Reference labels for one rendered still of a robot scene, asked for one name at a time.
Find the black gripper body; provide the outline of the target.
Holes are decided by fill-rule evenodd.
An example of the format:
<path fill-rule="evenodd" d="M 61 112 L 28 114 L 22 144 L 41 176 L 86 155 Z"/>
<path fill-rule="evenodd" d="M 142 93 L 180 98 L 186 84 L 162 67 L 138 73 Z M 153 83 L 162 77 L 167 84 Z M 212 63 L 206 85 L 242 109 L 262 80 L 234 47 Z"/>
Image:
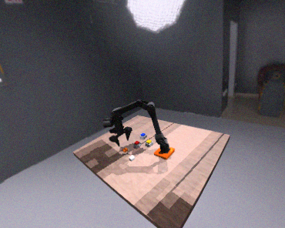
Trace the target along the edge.
<path fill-rule="evenodd" d="M 124 128 L 124 126 L 114 127 L 114 129 L 116 130 L 117 135 L 116 136 L 112 135 L 109 137 L 109 141 L 112 143 L 115 143 L 118 140 L 118 137 L 120 137 L 125 132 L 132 132 L 132 128 L 128 126 L 126 128 Z"/>

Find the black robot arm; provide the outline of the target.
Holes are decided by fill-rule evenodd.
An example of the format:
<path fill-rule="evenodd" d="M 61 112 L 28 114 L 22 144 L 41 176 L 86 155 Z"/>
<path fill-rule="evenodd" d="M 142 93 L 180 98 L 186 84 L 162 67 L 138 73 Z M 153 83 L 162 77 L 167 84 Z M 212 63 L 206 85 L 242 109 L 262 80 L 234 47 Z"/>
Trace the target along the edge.
<path fill-rule="evenodd" d="M 107 127 L 112 127 L 113 125 L 115 127 L 122 126 L 123 117 L 121 117 L 121 115 L 124 112 L 128 112 L 129 110 L 134 109 L 136 107 L 141 107 L 142 109 L 147 110 L 147 112 L 151 116 L 151 119 L 153 121 L 153 126 L 156 131 L 155 140 L 156 143 L 160 145 L 160 151 L 161 151 L 160 153 L 169 153 L 171 149 L 169 148 L 168 139 L 164 137 L 163 133 L 160 130 L 159 123 L 156 117 L 156 108 L 154 102 L 147 102 L 138 99 L 135 102 L 132 102 L 126 106 L 115 108 L 113 111 L 111 111 L 110 118 L 103 119 L 103 127 L 107 128 Z"/>

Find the yellow button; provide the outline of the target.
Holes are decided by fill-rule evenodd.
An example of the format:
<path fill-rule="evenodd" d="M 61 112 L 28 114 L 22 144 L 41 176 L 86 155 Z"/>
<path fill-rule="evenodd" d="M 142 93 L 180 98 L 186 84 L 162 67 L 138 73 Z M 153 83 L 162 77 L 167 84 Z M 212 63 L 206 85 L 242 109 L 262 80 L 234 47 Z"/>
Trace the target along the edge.
<path fill-rule="evenodd" d="M 150 147 L 153 145 L 153 142 L 151 140 L 146 141 L 146 146 Z"/>

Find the red button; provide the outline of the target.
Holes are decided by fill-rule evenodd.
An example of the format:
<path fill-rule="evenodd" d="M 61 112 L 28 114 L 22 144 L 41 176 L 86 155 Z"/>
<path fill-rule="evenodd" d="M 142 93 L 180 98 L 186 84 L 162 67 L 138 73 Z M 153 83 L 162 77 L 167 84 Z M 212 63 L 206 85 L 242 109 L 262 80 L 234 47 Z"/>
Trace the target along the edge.
<path fill-rule="evenodd" d="M 141 143 L 136 141 L 136 142 L 134 142 L 133 145 L 134 145 L 134 147 L 139 148 L 141 146 Z"/>

